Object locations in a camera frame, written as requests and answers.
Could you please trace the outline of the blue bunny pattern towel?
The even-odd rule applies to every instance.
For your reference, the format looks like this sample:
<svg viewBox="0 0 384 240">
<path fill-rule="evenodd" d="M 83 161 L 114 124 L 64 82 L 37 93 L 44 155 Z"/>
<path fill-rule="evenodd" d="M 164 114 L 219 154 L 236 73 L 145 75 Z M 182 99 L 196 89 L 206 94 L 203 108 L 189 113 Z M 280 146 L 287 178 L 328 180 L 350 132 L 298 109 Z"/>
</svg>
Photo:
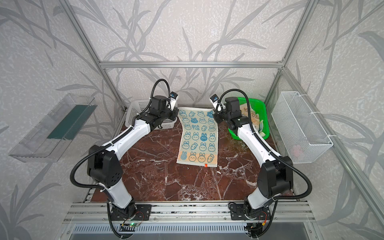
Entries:
<svg viewBox="0 0 384 240">
<path fill-rule="evenodd" d="M 212 167 L 218 165 L 218 124 L 213 109 L 179 108 L 183 132 L 178 164 Z"/>
</svg>

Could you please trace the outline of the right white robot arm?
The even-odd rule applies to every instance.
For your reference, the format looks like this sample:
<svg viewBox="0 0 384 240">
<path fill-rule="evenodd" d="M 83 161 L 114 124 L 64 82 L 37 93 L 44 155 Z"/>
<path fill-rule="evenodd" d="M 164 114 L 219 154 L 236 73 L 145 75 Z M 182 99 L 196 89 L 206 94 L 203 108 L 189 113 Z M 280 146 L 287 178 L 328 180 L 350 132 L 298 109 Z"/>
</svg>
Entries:
<svg viewBox="0 0 384 240">
<path fill-rule="evenodd" d="M 217 95 L 210 97 L 213 104 L 214 119 L 219 124 L 226 122 L 231 129 L 251 150 L 259 162 L 261 170 L 257 179 L 257 188 L 245 198 L 244 214 L 253 220 L 260 212 L 266 212 L 267 207 L 278 196 L 289 191 L 293 186 L 293 170 L 279 163 L 277 153 L 254 130 L 252 121 L 242 114 L 238 98 L 226 98 L 223 105 Z"/>
</svg>

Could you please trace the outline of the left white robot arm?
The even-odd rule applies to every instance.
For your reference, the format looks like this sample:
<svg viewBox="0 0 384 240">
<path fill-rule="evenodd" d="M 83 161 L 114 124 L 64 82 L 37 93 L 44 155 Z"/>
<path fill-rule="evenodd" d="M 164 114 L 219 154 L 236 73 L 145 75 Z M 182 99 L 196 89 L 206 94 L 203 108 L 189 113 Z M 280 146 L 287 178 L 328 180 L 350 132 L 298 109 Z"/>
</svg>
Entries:
<svg viewBox="0 0 384 240">
<path fill-rule="evenodd" d="M 171 92 L 168 97 L 154 96 L 146 112 L 135 117 L 134 123 L 116 138 L 102 146 L 93 146 L 88 159 L 87 174 L 97 182 L 107 195 L 115 212 L 124 219 L 136 213 L 134 198 L 123 183 L 123 169 L 120 160 L 123 155 L 142 137 L 159 127 L 164 120 L 175 120 L 178 116 L 176 103 L 178 94 Z"/>
</svg>

